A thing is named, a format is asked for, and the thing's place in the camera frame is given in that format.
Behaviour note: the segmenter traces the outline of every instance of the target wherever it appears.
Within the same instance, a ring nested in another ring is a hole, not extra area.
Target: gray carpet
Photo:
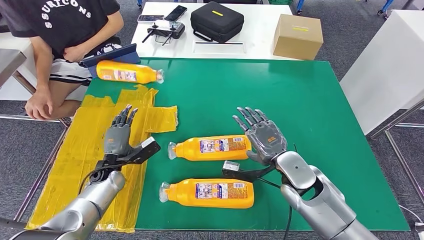
[[[135,0],[118,0],[125,21],[124,29],[118,34],[122,44],[131,43],[132,35],[137,26],[137,16],[141,10]],[[391,8],[400,9],[406,0],[395,1]],[[318,53],[317,60],[329,61],[339,80],[354,63],[380,26],[384,23],[376,12],[383,6],[385,0],[306,0],[302,16],[320,18],[324,35],[324,44]],[[0,101],[1,114],[18,114],[23,102]],[[424,123],[424,111],[412,115],[410,123]],[[13,218],[22,200],[25,198],[32,182],[37,177],[41,166],[48,157],[62,131],[58,123],[44,123],[23,120],[0,119],[0,217]],[[390,131],[396,140],[402,154],[412,167],[415,176],[424,186],[424,129],[395,127]],[[411,209],[424,218],[424,206],[415,193],[405,172],[391,148],[389,141],[381,136],[368,142],[379,162],[382,172],[399,204]],[[29,218],[30,211],[23,217]],[[415,217],[404,211],[410,226]],[[0,240],[7,240],[18,229],[0,227]],[[382,240],[418,240],[416,234],[409,232],[376,232]],[[219,232],[219,231],[137,231],[133,234],[116,232],[95,232],[93,240],[256,240],[282,239],[283,232]],[[315,240],[318,236],[313,232],[291,231],[287,239]]]

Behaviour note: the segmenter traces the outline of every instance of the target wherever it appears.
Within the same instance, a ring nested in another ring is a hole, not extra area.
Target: black carrying case
[[[191,13],[190,21],[194,35],[208,42],[217,41],[223,44],[240,33],[245,16],[211,1],[194,10]]]

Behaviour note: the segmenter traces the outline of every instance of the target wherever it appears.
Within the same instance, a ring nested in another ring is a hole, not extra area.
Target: black and white shorts
[[[115,49],[119,49],[120,47],[121,46],[118,44],[108,43],[99,51],[97,51],[95,55],[88,56],[86,59],[110,52]],[[59,81],[69,84],[81,84],[81,86],[68,95],[66,98],[67,100],[82,101],[92,78],[93,77],[89,70],[80,66],[78,62],[69,62],[64,59],[55,59],[51,66],[50,81]]]

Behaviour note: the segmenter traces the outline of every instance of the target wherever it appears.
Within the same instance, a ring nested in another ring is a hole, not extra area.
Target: person's hand
[[[79,63],[89,51],[83,45],[67,47],[63,51],[63,57],[72,63]]]
[[[26,102],[26,114],[32,119],[48,120],[53,112],[53,102],[48,87],[40,87]]]

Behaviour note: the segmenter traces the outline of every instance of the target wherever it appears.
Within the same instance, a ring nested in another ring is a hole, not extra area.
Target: plastic bottle
[[[222,161],[247,159],[252,145],[245,135],[193,137],[185,142],[168,145],[168,157],[190,161]]]
[[[164,71],[153,70],[148,66],[103,60],[96,66],[99,78],[109,81],[147,84],[164,82]]]
[[[184,206],[247,209],[253,206],[253,183],[237,179],[186,179],[176,184],[163,182],[162,203],[174,201]]]

